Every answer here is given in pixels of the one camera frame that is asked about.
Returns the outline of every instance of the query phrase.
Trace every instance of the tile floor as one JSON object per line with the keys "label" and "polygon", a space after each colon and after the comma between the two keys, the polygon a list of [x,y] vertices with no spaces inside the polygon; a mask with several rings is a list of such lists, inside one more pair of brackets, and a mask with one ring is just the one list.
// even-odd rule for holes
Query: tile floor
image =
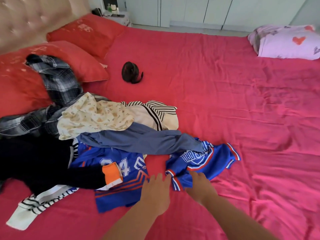
{"label": "tile floor", "polygon": [[206,35],[221,35],[221,36],[244,37],[249,34],[248,32],[207,29],[207,28],[178,27],[178,26],[170,26],[170,28],[163,28],[163,27],[134,24],[133,27],[143,28],[147,30],[155,30],[155,31],[178,32],[178,33],[199,33],[199,34],[206,34]]}

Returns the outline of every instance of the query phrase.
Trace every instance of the plaid shirt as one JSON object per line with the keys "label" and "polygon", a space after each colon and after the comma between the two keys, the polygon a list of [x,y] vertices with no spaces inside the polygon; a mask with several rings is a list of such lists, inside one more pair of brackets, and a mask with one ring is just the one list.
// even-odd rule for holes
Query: plaid shirt
{"label": "plaid shirt", "polygon": [[[54,104],[24,115],[0,119],[0,136],[13,137],[28,133],[48,133],[59,136],[57,124],[62,112],[74,104],[84,93],[70,66],[54,56],[29,55],[26,65],[37,71]],[[109,99],[94,95],[97,101]]]}

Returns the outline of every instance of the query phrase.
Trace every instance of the pink bed sheet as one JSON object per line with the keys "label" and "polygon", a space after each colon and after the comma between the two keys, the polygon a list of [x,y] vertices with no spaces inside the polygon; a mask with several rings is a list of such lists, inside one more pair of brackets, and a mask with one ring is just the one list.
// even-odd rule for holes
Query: pink bed sheet
{"label": "pink bed sheet", "polygon": [[[121,78],[126,61],[144,78]],[[109,81],[85,84],[113,101],[177,106],[179,129],[213,144],[231,143],[242,161],[212,183],[218,193],[283,240],[320,239],[320,61],[259,58],[246,37],[126,29],[106,62]],[[146,158],[164,173],[164,156]],[[98,214],[92,190],[79,190],[39,215],[25,231],[5,225],[30,191],[9,180],[0,194],[0,239],[99,239],[128,210]],[[146,239],[227,239],[185,192]]]}

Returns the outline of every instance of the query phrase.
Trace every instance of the beige tufted headboard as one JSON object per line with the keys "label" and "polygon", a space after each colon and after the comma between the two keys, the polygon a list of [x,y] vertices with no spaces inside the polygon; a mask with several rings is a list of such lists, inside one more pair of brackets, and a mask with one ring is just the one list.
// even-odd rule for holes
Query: beige tufted headboard
{"label": "beige tufted headboard", "polygon": [[88,0],[0,0],[0,54],[42,43],[89,12]]}

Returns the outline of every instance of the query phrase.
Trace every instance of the blue basketball jersey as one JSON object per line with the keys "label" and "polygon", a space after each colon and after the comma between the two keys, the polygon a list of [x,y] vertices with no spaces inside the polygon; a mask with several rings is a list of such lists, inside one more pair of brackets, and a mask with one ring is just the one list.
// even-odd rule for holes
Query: blue basketball jersey
{"label": "blue basketball jersey", "polygon": [[79,156],[71,163],[72,167],[108,165],[116,162],[122,172],[122,183],[109,190],[95,190],[99,213],[119,206],[132,206],[140,200],[142,184],[149,177],[141,153],[93,147],[81,142],[79,142],[78,153]]}
{"label": "blue basketball jersey", "polygon": [[204,173],[211,180],[225,168],[230,168],[235,160],[240,160],[238,153],[229,144],[212,145],[202,141],[204,152],[185,151],[173,153],[166,161],[166,174],[172,176],[174,190],[184,190],[192,187],[192,177],[189,171]]}

